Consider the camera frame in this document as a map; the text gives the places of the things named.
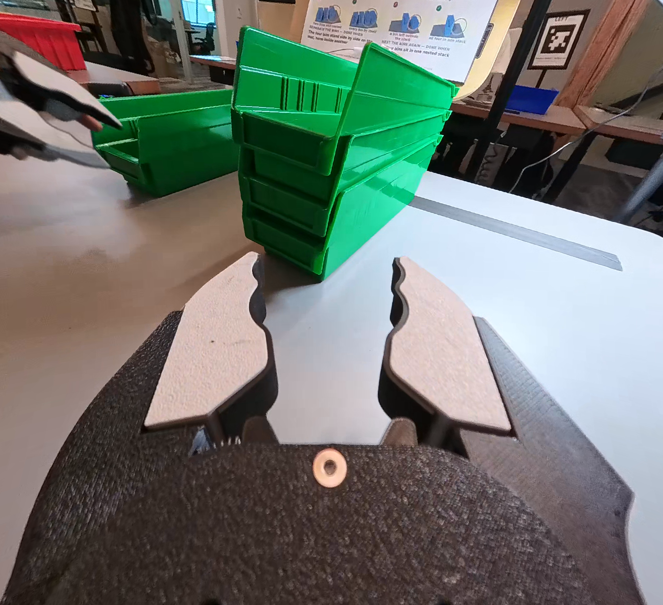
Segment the blue plastic bin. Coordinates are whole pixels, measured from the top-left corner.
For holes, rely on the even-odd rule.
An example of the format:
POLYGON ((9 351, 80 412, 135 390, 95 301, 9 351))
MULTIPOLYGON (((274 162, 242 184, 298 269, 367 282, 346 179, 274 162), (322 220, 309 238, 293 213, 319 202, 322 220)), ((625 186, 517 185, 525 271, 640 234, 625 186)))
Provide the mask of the blue plastic bin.
POLYGON ((513 87, 505 111, 545 115, 559 95, 556 89, 516 85, 513 87))

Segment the black white marker sign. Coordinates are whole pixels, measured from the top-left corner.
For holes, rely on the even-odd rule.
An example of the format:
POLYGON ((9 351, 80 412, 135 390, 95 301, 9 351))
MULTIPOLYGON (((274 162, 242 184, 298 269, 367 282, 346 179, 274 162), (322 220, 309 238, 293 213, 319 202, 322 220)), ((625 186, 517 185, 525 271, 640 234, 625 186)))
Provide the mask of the black white marker sign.
POLYGON ((546 14, 527 70, 567 70, 589 9, 546 14))

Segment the red plastic bin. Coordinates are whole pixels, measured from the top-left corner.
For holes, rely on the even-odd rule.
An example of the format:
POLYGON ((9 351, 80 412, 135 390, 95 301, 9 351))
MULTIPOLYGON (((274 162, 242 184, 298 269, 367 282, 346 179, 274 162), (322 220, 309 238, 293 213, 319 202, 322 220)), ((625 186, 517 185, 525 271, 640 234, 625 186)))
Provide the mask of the red plastic bin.
POLYGON ((20 40, 63 71, 86 70, 75 22, 1 13, 1 31, 20 40))

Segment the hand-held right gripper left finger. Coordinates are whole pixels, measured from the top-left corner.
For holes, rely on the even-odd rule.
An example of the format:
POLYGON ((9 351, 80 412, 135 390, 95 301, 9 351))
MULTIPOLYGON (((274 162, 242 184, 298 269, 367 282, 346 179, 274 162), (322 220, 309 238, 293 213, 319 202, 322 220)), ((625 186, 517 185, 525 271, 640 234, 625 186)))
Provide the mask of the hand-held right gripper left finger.
POLYGON ((185 304, 144 420, 148 432, 202 426, 212 443, 242 441, 277 399, 263 256, 249 252, 185 304))

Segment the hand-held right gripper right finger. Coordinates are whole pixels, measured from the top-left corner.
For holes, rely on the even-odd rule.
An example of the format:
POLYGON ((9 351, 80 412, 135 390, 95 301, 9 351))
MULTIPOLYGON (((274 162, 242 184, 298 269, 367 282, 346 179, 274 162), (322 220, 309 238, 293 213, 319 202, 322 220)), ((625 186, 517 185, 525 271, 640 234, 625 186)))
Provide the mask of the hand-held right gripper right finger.
POLYGON ((393 261, 393 302, 379 404, 382 445, 453 447, 461 432, 513 437, 475 318, 460 297, 407 256, 393 261))

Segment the black metal pole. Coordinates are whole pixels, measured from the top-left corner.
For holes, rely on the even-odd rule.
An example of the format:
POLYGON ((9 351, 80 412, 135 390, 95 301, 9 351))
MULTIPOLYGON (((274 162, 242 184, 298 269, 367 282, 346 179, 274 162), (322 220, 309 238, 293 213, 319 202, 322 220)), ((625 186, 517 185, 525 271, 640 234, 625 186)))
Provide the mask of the black metal pole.
POLYGON ((518 82, 520 72, 527 61, 530 49, 535 44, 536 37, 545 20, 550 4, 551 0, 534 0, 532 3, 521 36, 511 56, 501 85, 497 90, 490 112, 484 120, 483 131, 477 140, 475 150, 465 171, 464 180, 467 182, 475 181, 487 149, 496 134, 497 127, 505 112, 512 90, 518 82))

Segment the grey desk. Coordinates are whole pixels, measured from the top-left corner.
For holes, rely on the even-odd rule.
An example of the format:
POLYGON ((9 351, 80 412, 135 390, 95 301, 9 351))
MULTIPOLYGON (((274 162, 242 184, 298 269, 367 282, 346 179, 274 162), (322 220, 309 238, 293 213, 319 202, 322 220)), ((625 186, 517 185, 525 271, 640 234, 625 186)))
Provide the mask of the grey desk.
MULTIPOLYGON (((407 256, 485 318, 634 493, 628 540, 662 603, 662 238, 425 174, 416 195, 617 257, 621 270, 417 207, 321 283, 265 262, 285 443, 376 444, 392 263, 407 256)), ((110 170, 1 158, 1 592, 80 415, 158 324, 259 246, 237 180, 160 199, 110 170)))

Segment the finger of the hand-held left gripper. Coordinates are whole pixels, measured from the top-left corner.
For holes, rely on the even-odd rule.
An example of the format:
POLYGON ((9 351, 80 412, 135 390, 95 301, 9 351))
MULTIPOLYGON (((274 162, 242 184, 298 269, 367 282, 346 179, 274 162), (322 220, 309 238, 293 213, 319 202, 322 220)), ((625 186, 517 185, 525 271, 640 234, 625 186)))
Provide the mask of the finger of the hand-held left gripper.
POLYGON ((17 98, 1 99, 1 149, 16 156, 24 154, 41 160, 66 160, 80 166, 108 168, 94 145, 84 143, 57 123, 90 118, 112 125, 112 114, 96 99, 49 97, 45 111, 37 111, 17 98))
POLYGON ((90 115, 104 126, 121 123, 84 87, 66 74, 12 49, 1 49, 1 97, 26 104, 62 122, 90 115))

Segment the instruction poster on board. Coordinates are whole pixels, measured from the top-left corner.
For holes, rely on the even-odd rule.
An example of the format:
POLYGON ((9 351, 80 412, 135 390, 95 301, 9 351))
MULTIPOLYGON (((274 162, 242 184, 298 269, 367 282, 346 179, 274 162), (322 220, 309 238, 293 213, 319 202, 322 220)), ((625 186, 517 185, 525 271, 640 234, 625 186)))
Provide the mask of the instruction poster on board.
MULTIPOLYGON (((459 87, 460 90, 460 93, 458 94, 459 98, 467 97, 468 95, 475 92, 479 88, 479 86, 485 81, 485 79, 487 79, 489 73, 493 69, 494 62, 499 55, 502 44, 505 38, 507 37, 510 25, 516 15, 518 6, 521 1, 522 0, 498 0, 494 8, 491 22, 489 23, 484 38, 481 41, 481 45, 479 46, 479 50, 476 54, 474 63, 469 71, 467 80, 462 84, 457 84, 455 82, 449 81, 454 83, 457 87, 459 87)), ((302 32, 303 32, 304 21, 306 18, 309 3, 310 0, 296 0, 296 5, 294 7, 294 15, 292 18, 290 35, 291 38, 298 44, 302 44, 301 43, 302 32)), ((342 57, 343 59, 351 60, 353 62, 359 62, 361 51, 363 50, 363 47, 368 43, 374 43, 374 42, 367 42, 363 46, 353 48, 349 51, 349 54, 344 54, 344 53, 337 54, 330 52, 326 53, 339 56, 342 57)))

